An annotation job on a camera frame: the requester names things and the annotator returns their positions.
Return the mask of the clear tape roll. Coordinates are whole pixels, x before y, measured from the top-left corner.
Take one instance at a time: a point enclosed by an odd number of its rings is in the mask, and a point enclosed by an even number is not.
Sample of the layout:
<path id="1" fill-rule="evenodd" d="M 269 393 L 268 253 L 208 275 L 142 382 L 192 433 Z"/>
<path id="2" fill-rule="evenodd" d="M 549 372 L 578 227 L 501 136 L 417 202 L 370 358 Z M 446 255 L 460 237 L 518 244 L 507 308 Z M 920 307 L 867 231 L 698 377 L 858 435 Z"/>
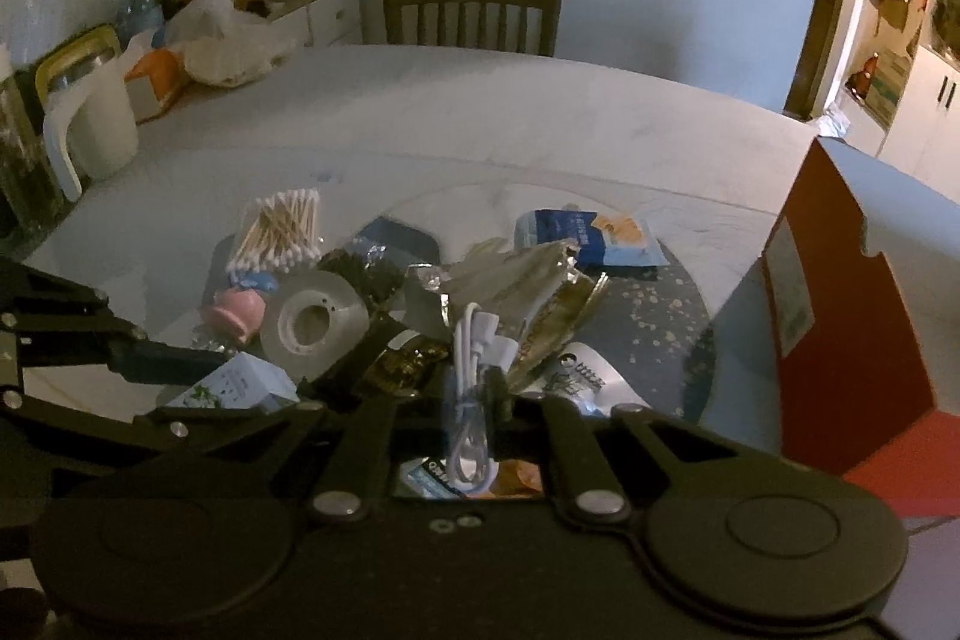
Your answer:
<path id="1" fill-rule="evenodd" d="M 350 283 L 311 269 L 280 284 L 265 307 L 259 339 L 265 359 L 301 383 L 332 369 L 368 328 L 368 308 Z"/>

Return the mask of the small white blue box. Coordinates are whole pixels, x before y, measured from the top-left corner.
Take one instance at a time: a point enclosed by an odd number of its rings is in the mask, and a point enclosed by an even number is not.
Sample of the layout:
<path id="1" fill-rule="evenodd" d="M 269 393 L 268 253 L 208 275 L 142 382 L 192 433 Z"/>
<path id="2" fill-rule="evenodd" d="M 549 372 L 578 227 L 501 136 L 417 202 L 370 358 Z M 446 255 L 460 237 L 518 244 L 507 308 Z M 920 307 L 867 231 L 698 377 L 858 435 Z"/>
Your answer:
<path id="1" fill-rule="evenodd" d="M 239 353 L 166 406 L 272 414 L 298 403 L 296 383 L 285 370 L 252 354 Z"/>

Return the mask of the white plastic sachet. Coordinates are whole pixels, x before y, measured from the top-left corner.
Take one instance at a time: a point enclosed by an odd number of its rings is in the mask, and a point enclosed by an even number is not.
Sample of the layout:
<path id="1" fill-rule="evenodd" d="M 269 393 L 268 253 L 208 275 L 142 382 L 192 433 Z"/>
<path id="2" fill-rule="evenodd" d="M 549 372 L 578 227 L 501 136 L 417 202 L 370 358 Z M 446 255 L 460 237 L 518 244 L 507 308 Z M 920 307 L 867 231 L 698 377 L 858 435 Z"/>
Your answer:
<path id="1" fill-rule="evenodd" d="M 569 399 L 579 413 L 590 417 L 608 417 L 622 404 L 647 408 L 646 399 L 631 388 L 619 370 L 596 349 L 578 341 L 568 342 L 545 364 L 527 393 Z"/>

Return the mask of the cotton swab pack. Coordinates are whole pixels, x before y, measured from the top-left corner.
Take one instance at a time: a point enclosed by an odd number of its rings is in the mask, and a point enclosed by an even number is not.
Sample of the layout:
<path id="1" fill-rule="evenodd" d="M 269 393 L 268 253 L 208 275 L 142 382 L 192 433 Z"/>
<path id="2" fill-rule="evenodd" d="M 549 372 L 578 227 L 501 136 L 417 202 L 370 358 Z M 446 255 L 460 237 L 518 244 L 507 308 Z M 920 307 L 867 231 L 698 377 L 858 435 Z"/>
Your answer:
<path id="1" fill-rule="evenodd" d="M 324 255 L 320 193 L 293 188 L 247 203 L 226 262 L 228 275 L 290 273 Z"/>

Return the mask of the clear plastic bottle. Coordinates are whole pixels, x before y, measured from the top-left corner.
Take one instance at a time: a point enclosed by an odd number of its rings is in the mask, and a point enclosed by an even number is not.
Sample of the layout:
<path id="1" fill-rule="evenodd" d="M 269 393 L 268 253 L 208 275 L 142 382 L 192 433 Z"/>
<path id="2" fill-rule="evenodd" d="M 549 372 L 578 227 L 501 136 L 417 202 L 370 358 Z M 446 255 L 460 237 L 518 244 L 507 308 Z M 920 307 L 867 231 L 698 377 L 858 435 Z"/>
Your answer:
<path id="1" fill-rule="evenodd" d="M 117 3 L 117 37 L 127 47 L 137 34 L 156 31 L 163 25 L 163 10 L 156 0 L 119 0 Z"/>

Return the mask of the white plastic bag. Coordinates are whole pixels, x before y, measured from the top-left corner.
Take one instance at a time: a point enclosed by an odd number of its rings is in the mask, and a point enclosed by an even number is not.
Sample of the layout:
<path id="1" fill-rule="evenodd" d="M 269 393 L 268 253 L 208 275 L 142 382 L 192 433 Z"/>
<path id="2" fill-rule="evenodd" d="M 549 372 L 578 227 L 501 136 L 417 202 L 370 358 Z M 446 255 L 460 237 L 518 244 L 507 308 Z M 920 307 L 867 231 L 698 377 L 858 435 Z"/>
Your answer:
<path id="1" fill-rule="evenodd" d="M 233 89 L 267 76 L 299 49 L 299 42 L 235 0 L 190 0 L 164 25 L 164 43 L 190 80 Z"/>

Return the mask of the white plastic pitcher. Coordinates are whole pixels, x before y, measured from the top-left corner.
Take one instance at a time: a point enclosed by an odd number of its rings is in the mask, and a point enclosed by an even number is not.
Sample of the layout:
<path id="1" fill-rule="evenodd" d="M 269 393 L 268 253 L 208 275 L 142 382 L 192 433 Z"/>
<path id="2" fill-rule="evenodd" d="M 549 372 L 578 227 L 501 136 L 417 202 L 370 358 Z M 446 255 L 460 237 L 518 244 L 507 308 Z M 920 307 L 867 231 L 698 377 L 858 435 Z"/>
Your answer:
<path id="1" fill-rule="evenodd" d="M 139 152 L 139 130 L 121 62 L 114 58 L 55 92 L 44 117 L 53 177 L 69 202 L 82 198 L 82 174 L 104 181 Z"/>

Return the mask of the silver foil snack bag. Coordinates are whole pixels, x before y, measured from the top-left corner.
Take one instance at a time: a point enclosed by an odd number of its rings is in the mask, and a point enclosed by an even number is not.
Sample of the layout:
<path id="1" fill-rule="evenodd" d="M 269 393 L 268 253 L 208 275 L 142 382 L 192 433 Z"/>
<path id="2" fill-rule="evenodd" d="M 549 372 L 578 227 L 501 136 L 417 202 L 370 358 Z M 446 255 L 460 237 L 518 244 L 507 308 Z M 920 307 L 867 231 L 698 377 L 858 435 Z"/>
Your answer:
<path id="1" fill-rule="evenodd" d="M 521 392 L 532 372 L 573 339 L 596 312 L 610 278 L 576 266 L 566 242 L 511 252 L 478 252 L 448 265 L 407 268 L 402 294 L 405 321 L 425 335 L 443 338 L 470 304 L 500 319 L 498 333 L 517 342 L 506 383 Z"/>

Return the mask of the orange snack packet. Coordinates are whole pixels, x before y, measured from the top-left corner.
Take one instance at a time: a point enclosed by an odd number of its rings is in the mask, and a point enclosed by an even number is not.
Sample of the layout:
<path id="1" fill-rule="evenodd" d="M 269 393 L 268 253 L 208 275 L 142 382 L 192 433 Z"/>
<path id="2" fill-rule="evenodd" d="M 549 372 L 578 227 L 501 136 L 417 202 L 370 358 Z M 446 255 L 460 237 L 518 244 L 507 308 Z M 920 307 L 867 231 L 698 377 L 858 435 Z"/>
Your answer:
<path id="1" fill-rule="evenodd" d="M 125 74 L 125 87 L 137 124 L 160 117 L 190 85 L 182 60 L 163 47 L 145 53 Z"/>

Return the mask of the white drawer cabinet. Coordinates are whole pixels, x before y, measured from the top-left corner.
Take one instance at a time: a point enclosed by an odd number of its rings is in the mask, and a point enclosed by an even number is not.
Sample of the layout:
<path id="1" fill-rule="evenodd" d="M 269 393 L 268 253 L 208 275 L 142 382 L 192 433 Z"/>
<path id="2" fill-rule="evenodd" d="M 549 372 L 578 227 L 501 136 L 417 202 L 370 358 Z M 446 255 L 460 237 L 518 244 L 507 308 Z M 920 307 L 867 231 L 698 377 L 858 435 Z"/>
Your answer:
<path id="1" fill-rule="evenodd" d="M 268 0 L 268 11 L 268 24 L 303 47 L 363 42 L 361 0 Z"/>

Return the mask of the dark wooden chair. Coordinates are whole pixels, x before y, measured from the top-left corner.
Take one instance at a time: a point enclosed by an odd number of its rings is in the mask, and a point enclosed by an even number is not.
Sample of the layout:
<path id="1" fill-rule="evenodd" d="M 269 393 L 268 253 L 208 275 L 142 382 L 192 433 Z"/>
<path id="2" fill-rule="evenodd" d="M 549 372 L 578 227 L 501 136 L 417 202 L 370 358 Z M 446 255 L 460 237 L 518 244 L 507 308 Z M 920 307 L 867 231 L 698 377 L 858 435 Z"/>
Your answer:
<path id="1" fill-rule="evenodd" d="M 394 46 L 553 57 L 562 0 L 382 0 L 382 11 Z"/>

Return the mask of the red and white cardboard box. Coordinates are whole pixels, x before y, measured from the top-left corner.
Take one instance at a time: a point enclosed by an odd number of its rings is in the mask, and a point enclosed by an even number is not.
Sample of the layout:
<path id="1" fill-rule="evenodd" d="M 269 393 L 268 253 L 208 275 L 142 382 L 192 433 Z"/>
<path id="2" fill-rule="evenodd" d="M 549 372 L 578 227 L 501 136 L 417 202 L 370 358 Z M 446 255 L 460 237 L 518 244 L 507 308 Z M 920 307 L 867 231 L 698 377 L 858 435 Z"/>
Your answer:
<path id="1" fill-rule="evenodd" d="M 742 152 L 716 181 L 770 222 L 719 310 L 704 425 L 903 518 L 957 515 L 957 203 L 838 140 Z"/>

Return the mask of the blue white tissue pack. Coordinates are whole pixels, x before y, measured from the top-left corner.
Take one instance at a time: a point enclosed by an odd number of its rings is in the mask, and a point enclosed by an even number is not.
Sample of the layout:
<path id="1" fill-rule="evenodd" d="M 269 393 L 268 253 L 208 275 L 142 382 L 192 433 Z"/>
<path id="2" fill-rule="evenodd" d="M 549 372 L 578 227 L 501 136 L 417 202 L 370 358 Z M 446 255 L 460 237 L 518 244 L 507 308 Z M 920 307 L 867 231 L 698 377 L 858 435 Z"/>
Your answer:
<path id="1" fill-rule="evenodd" d="M 566 242 L 579 268 L 640 269 L 669 266 L 661 244 L 636 214 L 587 209 L 534 209 L 517 218 L 514 247 Z"/>

